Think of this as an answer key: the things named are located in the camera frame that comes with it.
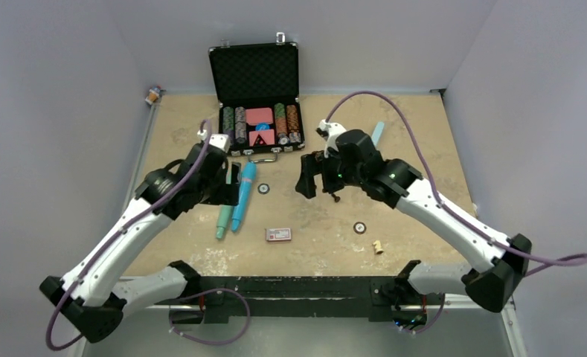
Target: wooden tabletop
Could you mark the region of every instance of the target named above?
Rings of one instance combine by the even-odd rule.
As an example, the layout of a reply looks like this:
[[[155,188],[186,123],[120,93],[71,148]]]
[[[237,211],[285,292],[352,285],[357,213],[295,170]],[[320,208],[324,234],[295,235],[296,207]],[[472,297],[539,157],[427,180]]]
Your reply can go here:
[[[184,260],[202,275],[387,275],[396,274],[413,259],[427,263],[452,263],[463,258],[418,221],[369,199],[360,189],[346,187],[335,203],[321,193],[305,199],[294,190],[300,175],[300,156],[322,149],[314,133],[341,99],[337,95],[301,97],[307,147],[280,155],[277,162],[258,164],[245,219],[240,231],[215,238],[219,207],[198,205],[161,232],[127,269],[126,275],[147,275],[174,260]],[[464,210],[473,212],[455,143],[439,95],[391,96],[411,124],[424,156],[436,178],[438,190]],[[184,158],[197,142],[200,120],[209,118],[217,128],[216,97],[165,95],[151,134],[140,180],[151,170]],[[379,121],[385,131],[378,148],[384,158],[401,158],[424,172],[405,127],[393,109],[379,98],[358,96],[333,116],[346,129],[372,133]],[[245,165],[246,157],[230,158]],[[257,185],[267,183],[266,195]],[[353,230],[366,224],[364,234]],[[292,241],[270,243],[266,228],[291,228]],[[384,254],[375,255],[379,240]]]

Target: blue marker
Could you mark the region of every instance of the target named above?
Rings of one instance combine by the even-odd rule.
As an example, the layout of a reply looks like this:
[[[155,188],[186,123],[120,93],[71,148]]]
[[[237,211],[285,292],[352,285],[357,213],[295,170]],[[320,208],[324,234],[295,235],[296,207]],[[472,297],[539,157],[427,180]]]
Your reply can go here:
[[[383,133],[383,128],[385,128],[385,123],[382,121],[376,123],[376,126],[374,127],[374,131],[372,132],[372,144],[374,144],[375,147],[379,143],[379,139]]]
[[[248,162],[243,169],[243,174],[240,176],[240,189],[238,193],[238,205],[234,207],[232,213],[232,231],[238,231],[240,221],[245,216],[245,209],[249,201],[249,193],[251,192],[251,183],[256,179],[256,164]]]

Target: white wall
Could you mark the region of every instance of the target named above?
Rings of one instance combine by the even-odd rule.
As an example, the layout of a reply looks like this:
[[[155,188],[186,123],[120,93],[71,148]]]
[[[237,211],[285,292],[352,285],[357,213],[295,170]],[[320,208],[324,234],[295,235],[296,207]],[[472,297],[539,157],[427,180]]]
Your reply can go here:
[[[495,0],[107,0],[148,84],[214,92],[208,48],[301,46],[304,92],[448,86]]]
[[[55,356],[39,284],[119,214],[144,93],[101,0],[0,0],[0,356]]]
[[[587,251],[587,1],[498,1],[446,106],[481,218],[542,256]],[[516,299],[532,356],[587,356],[587,266]]]

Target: case lid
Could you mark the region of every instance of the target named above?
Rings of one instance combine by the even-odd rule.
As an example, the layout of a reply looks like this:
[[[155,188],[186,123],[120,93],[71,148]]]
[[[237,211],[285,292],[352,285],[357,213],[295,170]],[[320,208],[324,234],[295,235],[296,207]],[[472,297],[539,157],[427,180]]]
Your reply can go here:
[[[221,103],[297,97],[300,92],[295,42],[212,48],[210,65]]]

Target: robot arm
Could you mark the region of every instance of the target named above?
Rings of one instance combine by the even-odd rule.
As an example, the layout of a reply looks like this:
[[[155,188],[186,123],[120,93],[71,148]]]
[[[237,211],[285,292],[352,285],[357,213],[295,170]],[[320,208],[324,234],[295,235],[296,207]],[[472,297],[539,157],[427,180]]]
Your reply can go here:
[[[416,292],[465,294],[492,312],[500,312],[527,271],[528,261],[506,252],[501,245],[529,253],[531,242],[518,234],[508,237],[461,210],[438,194],[461,218],[483,228],[486,241],[460,223],[437,203],[430,182],[400,159],[385,160],[363,131],[346,130],[339,123],[322,120],[317,133],[327,141],[323,151],[303,155],[302,171],[295,190],[315,197],[314,176],[321,174],[322,192],[334,194],[345,186],[360,187],[367,195],[423,223],[453,248],[468,264],[444,269],[412,261],[399,278]]]
[[[205,131],[199,132],[205,140]],[[195,144],[186,159],[176,160],[166,167],[148,173],[135,191],[120,219],[107,235],[63,277],[47,277],[39,289],[57,306],[64,294],[67,301],[60,312],[94,343],[104,339],[132,312],[159,301],[192,295],[199,290],[199,275],[181,261],[169,264],[156,274],[128,282],[118,282],[129,264],[147,244],[172,221],[199,203],[236,205],[239,190],[239,165],[228,167],[227,135],[212,135],[201,166],[170,199],[151,210],[128,228],[126,223],[150,210],[161,197],[173,189],[197,162],[204,144]],[[179,166],[176,173],[170,170]],[[232,182],[225,183],[228,170]],[[88,266],[94,256],[100,256]],[[83,269],[87,273],[80,276]]]

